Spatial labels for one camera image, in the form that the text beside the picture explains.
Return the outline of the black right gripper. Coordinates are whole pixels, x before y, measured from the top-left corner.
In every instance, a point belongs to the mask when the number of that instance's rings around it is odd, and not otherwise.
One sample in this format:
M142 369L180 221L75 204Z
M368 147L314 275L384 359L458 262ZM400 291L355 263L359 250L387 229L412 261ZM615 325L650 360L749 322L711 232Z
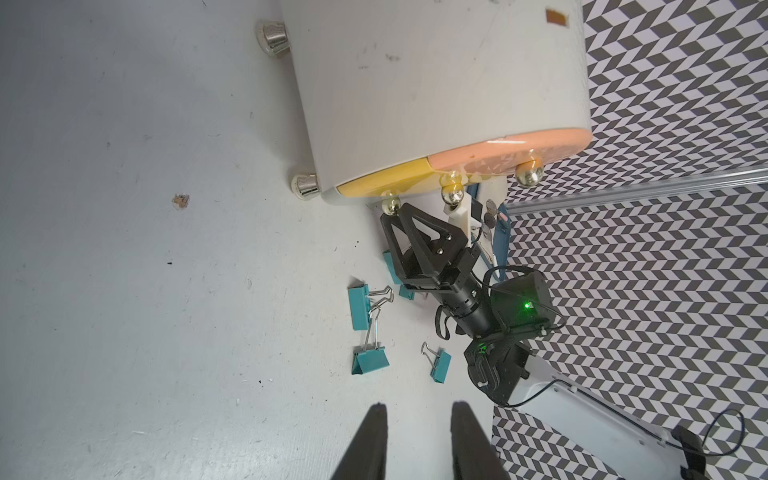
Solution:
M488 336L497 329L490 300L473 273L480 248L466 248L460 227L410 203L397 215L382 213L379 220L397 275L409 290L436 298L465 335ZM396 230L410 243L405 251Z

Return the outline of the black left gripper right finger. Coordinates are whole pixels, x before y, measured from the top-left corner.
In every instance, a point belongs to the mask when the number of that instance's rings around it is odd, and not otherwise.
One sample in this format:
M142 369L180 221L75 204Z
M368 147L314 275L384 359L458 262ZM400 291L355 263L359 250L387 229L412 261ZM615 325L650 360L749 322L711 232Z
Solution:
M509 479L495 448L486 437L467 402L453 403L450 432L455 479Z

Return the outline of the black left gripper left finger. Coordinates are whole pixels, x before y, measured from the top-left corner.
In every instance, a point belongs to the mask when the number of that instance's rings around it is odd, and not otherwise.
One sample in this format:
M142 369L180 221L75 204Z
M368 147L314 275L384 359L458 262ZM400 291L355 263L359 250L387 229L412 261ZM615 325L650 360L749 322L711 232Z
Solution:
M386 477L388 414L382 403L372 405L331 478L382 480Z

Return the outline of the yellow drawer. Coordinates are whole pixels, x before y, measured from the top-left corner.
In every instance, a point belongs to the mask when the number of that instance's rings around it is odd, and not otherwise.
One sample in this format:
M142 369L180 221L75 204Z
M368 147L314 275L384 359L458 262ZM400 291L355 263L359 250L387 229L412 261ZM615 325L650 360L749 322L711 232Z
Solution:
M351 180L339 185L337 191L345 198L381 199L424 194L469 183L467 174L436 170L427 158L420 158Z

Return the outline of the orange pink top drawer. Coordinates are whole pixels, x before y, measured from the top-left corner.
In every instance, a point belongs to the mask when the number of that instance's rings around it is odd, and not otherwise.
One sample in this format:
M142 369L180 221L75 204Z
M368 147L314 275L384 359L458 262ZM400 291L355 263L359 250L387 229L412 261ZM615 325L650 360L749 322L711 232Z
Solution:
M555 163L583 151L592 141L583 128L551 129L508 135L428 156L430 166L444 173L461 173L472 180L514 174L518 166Z

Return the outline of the cream round drawer cabinet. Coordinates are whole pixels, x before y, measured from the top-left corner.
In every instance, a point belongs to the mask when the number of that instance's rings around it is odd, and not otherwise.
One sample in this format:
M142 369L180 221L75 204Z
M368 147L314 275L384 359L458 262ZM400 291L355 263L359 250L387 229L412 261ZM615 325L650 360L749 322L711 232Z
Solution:
M591 129L583 5L569 0L283 1L255 35L295 72L331 204L351 180L485 140Z

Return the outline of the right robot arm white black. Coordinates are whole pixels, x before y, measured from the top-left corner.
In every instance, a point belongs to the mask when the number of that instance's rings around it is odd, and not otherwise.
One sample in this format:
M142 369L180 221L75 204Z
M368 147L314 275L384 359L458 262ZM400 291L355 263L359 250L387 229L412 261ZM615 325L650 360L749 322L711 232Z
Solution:
M477 277L479 246L461 228L405 203L381 218L395 276L410 292L438 302L435 331L470 343L472 384L496 406L553 428L623 479L703 479L702 439L678 425L654 427L600 398L538 357L528 341L561 329L542 272L499 266Z

